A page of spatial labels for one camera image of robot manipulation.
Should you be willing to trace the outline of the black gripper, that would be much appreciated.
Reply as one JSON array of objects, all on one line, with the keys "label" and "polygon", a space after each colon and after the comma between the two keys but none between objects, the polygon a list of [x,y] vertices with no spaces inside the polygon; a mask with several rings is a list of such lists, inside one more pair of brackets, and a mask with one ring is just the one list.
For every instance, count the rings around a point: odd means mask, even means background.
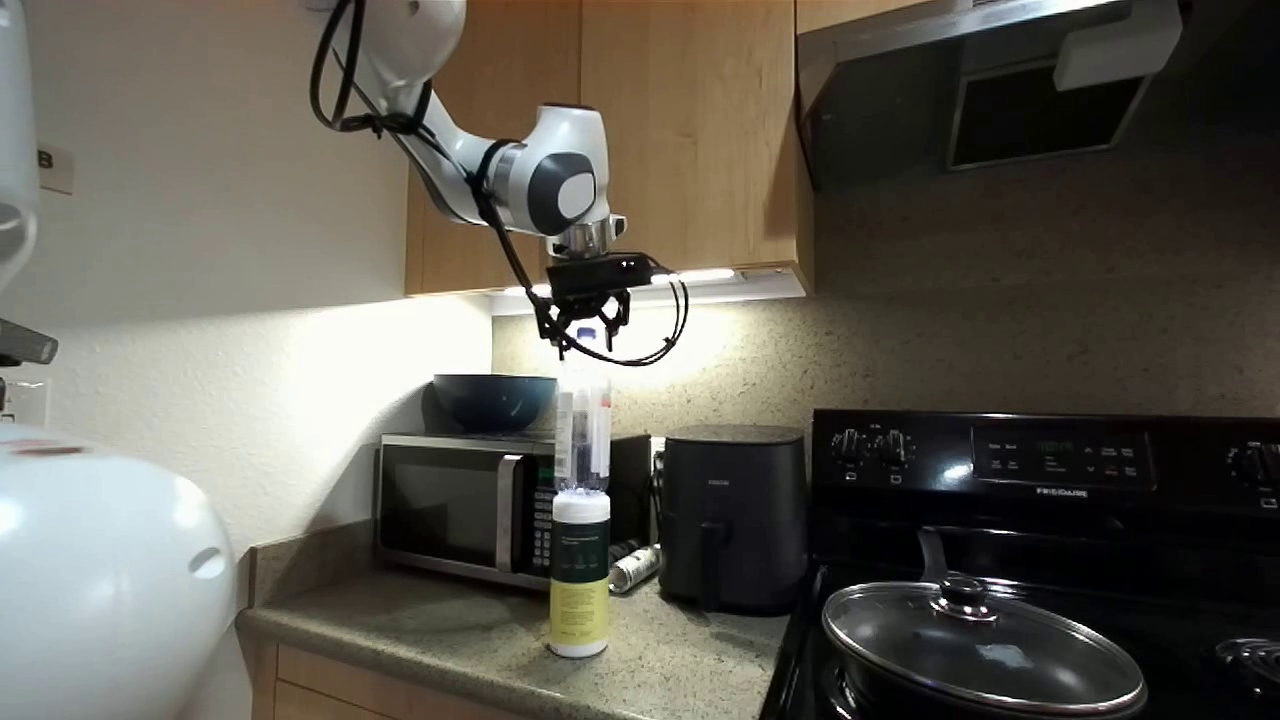
[{"label": "black gripper", "polygon": [[631,293],[651,281],[646,250],[570,254],[549,268],[554,301],[535,302],[539,339],[564,345],[564,322],[606,316],[610,339],[631,320]]}]

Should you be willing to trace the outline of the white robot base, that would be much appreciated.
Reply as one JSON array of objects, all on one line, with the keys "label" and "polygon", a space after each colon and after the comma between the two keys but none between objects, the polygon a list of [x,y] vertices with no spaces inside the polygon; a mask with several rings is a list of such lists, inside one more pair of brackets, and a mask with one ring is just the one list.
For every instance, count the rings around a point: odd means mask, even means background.
[{"label": "white robot base", "polygon": [[0,720],[180,720],[231,617],[193,480],[0,423]]}]

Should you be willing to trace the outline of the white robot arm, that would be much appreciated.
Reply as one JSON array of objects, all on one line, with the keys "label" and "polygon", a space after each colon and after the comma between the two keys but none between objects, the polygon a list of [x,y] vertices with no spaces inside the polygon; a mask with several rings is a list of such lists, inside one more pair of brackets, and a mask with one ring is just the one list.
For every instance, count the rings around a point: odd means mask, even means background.
[{"label": "white robot arm", "polygon": [[615,339],[655,259],[613,247],[629,218],[610,203],[606,114],[539,102],[526,135],[475,135],[437,92],[468,0],[306,3],[325,14],[309,67],[312,114],[329,132],[387,135],[449,218],[487,227],[546,339],[571,347],[580,320]]}]

